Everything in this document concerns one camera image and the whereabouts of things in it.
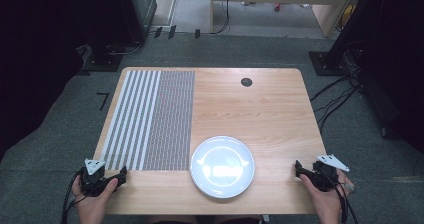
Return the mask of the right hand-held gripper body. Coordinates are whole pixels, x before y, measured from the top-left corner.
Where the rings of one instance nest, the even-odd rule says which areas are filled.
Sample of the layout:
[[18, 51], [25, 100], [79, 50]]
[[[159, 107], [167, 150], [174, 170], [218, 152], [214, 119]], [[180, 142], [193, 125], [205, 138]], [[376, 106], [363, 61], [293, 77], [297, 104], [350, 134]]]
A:
[[317, 155], [317, 161], [313, 163], [313, 171], [316, 175], [314, 186], [320, 191], [329, 191], [338, 183], [338, 170], [349, 172], [350, 168], [333, 154]]

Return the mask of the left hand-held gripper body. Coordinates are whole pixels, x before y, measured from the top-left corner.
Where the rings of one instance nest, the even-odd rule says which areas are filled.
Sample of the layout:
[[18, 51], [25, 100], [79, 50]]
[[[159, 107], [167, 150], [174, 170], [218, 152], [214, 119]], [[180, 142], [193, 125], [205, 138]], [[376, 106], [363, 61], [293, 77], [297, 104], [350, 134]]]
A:
[[97, 197], [107, 186], [105, 161], [86, 159], [81, 173], [81, 190], [84, 196]]

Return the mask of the person's right hand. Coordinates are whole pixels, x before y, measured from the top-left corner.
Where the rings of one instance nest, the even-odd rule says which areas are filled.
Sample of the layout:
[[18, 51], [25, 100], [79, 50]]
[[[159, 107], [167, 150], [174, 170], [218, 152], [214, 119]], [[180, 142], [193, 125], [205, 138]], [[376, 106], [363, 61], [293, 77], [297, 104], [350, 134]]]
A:
[[319, 224], [339, 224], [342, 214], [340, 197], [346, 198], [354, 190], [354, 184], [343, 171], [337, 170], [337, 175], [339, 184], [328, 192], [321, 192], [306, 175], [300, 175], [300, 179], [311, 197]]

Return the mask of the person's left hand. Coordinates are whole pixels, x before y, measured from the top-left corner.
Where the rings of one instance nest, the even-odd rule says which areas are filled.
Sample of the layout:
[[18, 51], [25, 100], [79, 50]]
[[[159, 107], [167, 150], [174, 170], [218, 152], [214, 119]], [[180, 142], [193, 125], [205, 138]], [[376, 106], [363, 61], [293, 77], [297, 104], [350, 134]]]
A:
[[75, 197], [77, 214], [80, 224], [101, 224], [105, 216], [107, 203], [115, 191], [118, 180], [112, 179], [104, 191], [97, 197], [86, 197], [81, 191], [81, 176], [78, 175], [72, 184], [72, 193]]

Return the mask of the grey striped placemat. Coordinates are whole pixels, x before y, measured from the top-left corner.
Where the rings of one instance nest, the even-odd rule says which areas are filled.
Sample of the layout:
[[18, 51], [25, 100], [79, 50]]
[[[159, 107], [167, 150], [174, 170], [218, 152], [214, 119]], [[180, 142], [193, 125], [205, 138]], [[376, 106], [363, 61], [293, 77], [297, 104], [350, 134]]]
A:
[[127, 71], [100, 155], [105, 167], [188, 170], [194, 89], [193, 71]]

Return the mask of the white round plate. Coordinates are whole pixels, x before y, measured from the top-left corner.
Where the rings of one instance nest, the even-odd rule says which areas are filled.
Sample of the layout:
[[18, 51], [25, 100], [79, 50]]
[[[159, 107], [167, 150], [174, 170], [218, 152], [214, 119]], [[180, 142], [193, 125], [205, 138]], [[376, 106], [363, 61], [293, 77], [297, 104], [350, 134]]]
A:
[[204, 140], [194, 151], [190, 174], [195, 186], [209, 197], [229, 199], [243, 193], [255, 174], [249, 148], [230, 136]]

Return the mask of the black stand base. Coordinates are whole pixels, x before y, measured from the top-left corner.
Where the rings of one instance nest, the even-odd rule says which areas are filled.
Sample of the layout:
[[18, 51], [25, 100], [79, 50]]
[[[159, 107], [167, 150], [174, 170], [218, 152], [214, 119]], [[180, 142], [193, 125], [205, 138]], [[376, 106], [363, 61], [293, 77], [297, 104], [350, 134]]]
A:
[[82, 58], [84, 61], [82, 71], [116, 72], [119, 69], [122, 55], [113, 53], [106, 46], [86, 45]]
[[310, 51], [309, 57], [317, 76], [349, 76], [350, 70], [342, 58], [329, 52]]

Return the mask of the black curtain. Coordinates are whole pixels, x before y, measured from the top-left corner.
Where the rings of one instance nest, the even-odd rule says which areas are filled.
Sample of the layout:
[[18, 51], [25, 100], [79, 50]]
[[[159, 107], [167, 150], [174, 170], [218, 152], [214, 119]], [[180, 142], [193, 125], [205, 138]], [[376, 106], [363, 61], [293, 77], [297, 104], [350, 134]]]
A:
[[424, 0], [358, 0], [327, 60], [348, 50], [387, 127], [424, 154]]
[[0, 0], [0, 161], [36, 130], [82, 68], [77, 48], [95, 57], [118, 33], [119, 0]]

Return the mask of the yellow object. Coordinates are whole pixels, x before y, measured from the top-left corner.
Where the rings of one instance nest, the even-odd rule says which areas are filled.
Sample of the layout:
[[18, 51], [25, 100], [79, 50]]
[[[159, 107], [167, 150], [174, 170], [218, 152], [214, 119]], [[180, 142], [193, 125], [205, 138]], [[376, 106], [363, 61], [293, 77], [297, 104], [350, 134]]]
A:
[[347, 22], [349, 21], [350, 17], [352, 16], [353, 12], [355, 11], [355, 8], [356, 8], [355, 5], [348, 5], [346, 7], [341, 18], [338, 21], [338, 24], [337, 24], [338, 30], [342, 30], [346, 26]]

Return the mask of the dark cabinet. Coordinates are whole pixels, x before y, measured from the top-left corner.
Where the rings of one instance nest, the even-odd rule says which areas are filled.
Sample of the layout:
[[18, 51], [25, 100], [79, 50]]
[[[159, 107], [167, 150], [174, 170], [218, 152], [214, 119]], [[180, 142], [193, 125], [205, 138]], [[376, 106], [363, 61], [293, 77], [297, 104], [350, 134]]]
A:
[[157, 9], [156, 0], [121, 0], [121, 6], [131, 43], [143, 43]]

